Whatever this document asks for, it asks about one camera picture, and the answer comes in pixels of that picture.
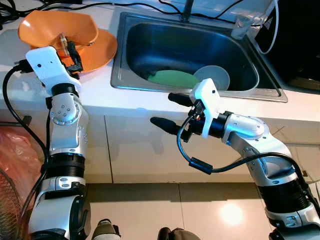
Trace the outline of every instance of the tile floor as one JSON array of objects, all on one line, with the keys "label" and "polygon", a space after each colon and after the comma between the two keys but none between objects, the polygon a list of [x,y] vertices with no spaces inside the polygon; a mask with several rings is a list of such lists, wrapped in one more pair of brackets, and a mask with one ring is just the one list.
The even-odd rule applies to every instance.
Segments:
[{"label": "tile floor", "polygon": [[91,234],[109,218],[122,240],[157,240],[162,227],[201,240],[267,240],[271,232],[253,183],[89,184],[88,198]]}]

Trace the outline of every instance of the black cable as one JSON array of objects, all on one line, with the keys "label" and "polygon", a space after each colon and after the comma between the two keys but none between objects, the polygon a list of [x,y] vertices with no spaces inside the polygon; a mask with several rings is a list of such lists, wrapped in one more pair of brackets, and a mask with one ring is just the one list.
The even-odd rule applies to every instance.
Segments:
[{"label": "black cable", "polygon": [[204,15],[202,13],[191,13],[191,16],[210,19],[210,20],[218,20],[218,21],[222,21],[222,22],[225,22],[225,23],[228,23],[228,24],[235,24],[236,23],[235,21],[229,21],[229,20],[226,20],[226,19],[223,19],[223,18],[216,18],[215,16],[207,16],[207,15]]},{"label": "black cable", "polygon": [[40,11],[40,10],[43,10],[44,8],[46,8],[46,7],[48,7],[48,6],[52,5],[52,4],[61,4],[61,3],[63,3],[63,1],[61,1],[61,0],[52,1],[52,2],[45,3],[45,4],[41,5],[41,6],[28,9],[28,10],[24,10],[24,11],[17,10],[17,12],[19,13],[20,17],[25,17],[29,13],[31,13],[32,11],[35,11],[35,10],[39,10]]},{"label": "black cable", "polygon": [[[41,150],[43,152],[44,155],[44,163],[48,162],[48,154],[47,154],[47,148],[44,145],[44,143],[40,140],[40,138],[28,127],[27,124],[25,124],[25,122],[18,116],[18,114],[16,113],[16,111],[13,109],[9,98],[8,98],[8,82],[10,77],[12,76],[13,73],[22,70],[21,67],[19,65],[14,66],[10,71],[8,71],[8,73],[5,75],[4,79],[3,79],[3,84],[2,84],[2,93],[3,93],[3,99],[4,102],[8,108],[8,110],[10,111],[10,113],[13,115],[13,117],[17,120],[18,123],[21,124],[21,126],[34,138],[34,140],[40,145]],[[22,222],[24,220],[25,214],[26,214],[26,210],[34,196],[34,194],[36,193],[37,189],[39,188],[41,182],[44,180],[45,176],[46,176],[47,171],[44,170],[42,171],[40,177],[37,179],[37,181],[35,182],[34,186],[32,187],[30,193],[28,194],[21,213],[20,213],[20,218],[18,219],[18,224],[17,224],[17,230],[16,230],[16,238],[15,239],[19,239],[20,238],[20,230],[21,230],[21,226],[22,226]]]},{"label": "black cable", "polygon": [[45,123],[45,138],[46,138],[46,154],[49,156],[49,151],[50,151],[50,109],[48,112],[48,116],[46,117],[46,123]]},{"label": "black cable", "polygon": [[223,10],[222,12],[220,12],[215,18],[218,19],[220,18],[223,14],[225,14],[230,8],[232,8],[234,5],[237,5],[239,3],[243,2],[243,0],[238,0],[235,1],[234,3],[232,3],[230,6],[228,6],[225,10]]},{"label": "black cable", "polygon": [[8,6],[8,5],[6,5],[6,4],[4,4],[4,3],[1,3],[1,2],[0,2],[0,6],[1,6],[3,9],[7,10],[9,13],[15,12],[15,9],[13,9],[12,6]]},{"label": "black cable", "polygon": [[183,131],[185,130],[187,124],[189,123],[189,121],[193,118],[193,116],[188,116],[186,120],[184,120],[182,126],[180,127],[179,131],[176,134],[176,144],[178,145],[178,149],[180,151],[180,153],[182,154],[182,156],[185,158],[185,160],[187,160],[188,163],[190,163],[191,159],[190,157],[186,154],[184,148],[181,145],[181,135],[183,133]]},{"label": "black cable", "polygon": [[14,0],[7,0],[7,1],[10,3],[11,7],[12,7],[14,10],[16,10],[15,1],[14,1]]},{"label": "black cable", "polygon": [[[176,135],[176,143],[177,143],[177,146],[178,146],[178,149],[180,151],[180,153],[182,154],[182,156],[187,160],[188,163],[191,163],[194,159],[194,158],[190,158],[184,148],[182,147],[182,144],[181,144],[181,135],[182,135],[182,132],[184,131],[184,129],[186,128],[187,124],[189,123],[189,121],[193,118],[193,116],[188,116],[188,118],[183,122],[182,126],[180,127],[177,135]],[[300,182],[300,185],[301,185],[301,188],[303,190],[303,193],[308,197],[308,199],[310,200],[310,202],[313,203],[314,205],[314,208],[317,212],[317,214],[320,216],[320,206],[319,204],[316,202],[316,200],[313,198],[312,196],[312,193],[311,193],[311,190],[309,188],[309,185],[306,183],[305,181],[305,178],[303,176],[303,173],[299,167],[299,165],[296,163],[295,160],[293,160],[291,157],[285,155],[285,154],[282,154],[282,153],[279,153],[279,152],[265,152],[265,153],[259,153],[259,154],[256,154],[256,155],[253,155],[253,156],[247,156],[239,161],[236,161],[236,162],[233,162],[227,166],[224,166],[224,167],[221,167],[221,168],[212,168],[211,172],[212,173],[223,173],[223,172],[226,172],[228,170],[231,170],[231,169],[234,169],[240,165],[243,165],[243,164],[246,164],[246,163],[249,163],[253,160],[256,160],[256,159],[261,159],[261,158],[266,158],[266,157],[278,157],[278,158],[282,158],[282,159],[285,159],[287,160],[293,167],[294,167],[294,170],[295,170],[295,173],[297,175],[297,179],[298,181]]]},{"label": "black cable", "polygon": [[175,5],[173,5],[173,4],[171,4],[171,3],[168,3],[168,2],[165,2],[165,1],[162,1],[162,0],[158,0],[161,4],[165,4],[165,5],[168,5],[168,6],[170,6],[170,7],[172,7],[173,9],[175,9],[178,13],[180,13],[181,14],[181,11],[175,6]]},{"label": "black cable", "polygon": [[89,7],[93,6],[99,6],[99,5],[113,5],[113,6],[121,6],[121,7],[129,7],[129,6],[135,6],[135,5],[141,5],[141,6],[146,6],[149,8],[152,8],[154,10],[157,10],[160,13],[166,14],[166,15],[180,15],[181,12],[167,12],[163,11],[155,6],[152,6],[150,4],[142,3],[142,2],[133,2],[133,3],[111,3],[111,2],[97,2],[97,3],[92,3],[92,4],[87,4],[79,7],[69,7],[69,6],[51,6],[48,8],[43,9],[43,11],[48,11],[52,9],[68,9],[68,10],[81,10],[81,9],[86,9]]},{"label": "black cable", "polygon": [[48,156],[47,156],[47,149],[46,146],[44,145],[44,143],[41,141],[41,139],[28,127],[28,125],[18,116],[18,114],[16,113],[16,111],[13,109],[9,98],[8,98],[8,92],[7,92],[7,88],[8,88],[8,82],[9,79],[11,77],[11,75],[14,72],[20,71],[21,69],[19,68],[19,66],[14,66],[4,77],[3,80],[3,84],[2,84],[2,93],[3,93],[3,99],[4,102],[8,108],[8,110],[10,111],[10,113],[13,115],[13,117],[17,120],[18,123],[20,123],[22,125],[22,127],[34,138],[34,140],[40,145],[41,150],[43,152],[44,155],[44,159],[47,160]]}]

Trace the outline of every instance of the sink basin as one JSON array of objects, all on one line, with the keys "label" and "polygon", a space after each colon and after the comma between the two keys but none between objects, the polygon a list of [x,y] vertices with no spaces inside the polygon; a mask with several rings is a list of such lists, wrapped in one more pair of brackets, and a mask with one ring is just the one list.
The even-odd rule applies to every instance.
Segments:
[{"label": "sink basin", "polygon": [[230,28],[180,23],[123,12],[111,85],[116,88],[189,93],[191,89],[148,81],[160,70],[194,74],[218,65],[230,76],[224,97],[286,102],[287,97],[268,73],[247,37],[234,40]]}]

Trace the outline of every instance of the fan grille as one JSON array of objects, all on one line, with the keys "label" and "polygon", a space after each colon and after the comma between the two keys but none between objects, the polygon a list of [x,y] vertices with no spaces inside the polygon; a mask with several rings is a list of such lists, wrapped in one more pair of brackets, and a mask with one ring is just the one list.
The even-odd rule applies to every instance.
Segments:
[{"label": "fan grille", "polygon": [[12,180],[0,169],[0,240],[13,240],[21,204]]}]

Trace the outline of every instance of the faucet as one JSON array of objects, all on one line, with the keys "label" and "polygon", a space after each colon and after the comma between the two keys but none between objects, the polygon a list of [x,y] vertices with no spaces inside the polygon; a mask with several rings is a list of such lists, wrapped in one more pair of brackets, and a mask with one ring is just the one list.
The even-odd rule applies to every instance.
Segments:
[{"label": "faucet", "polygon": [[183,13],[180,17],[181,21],[184,23],[189,22],[189,18],[191,15],[192,5],[194,4],[194,0],[185,0],[185,5],[183,9]]}]

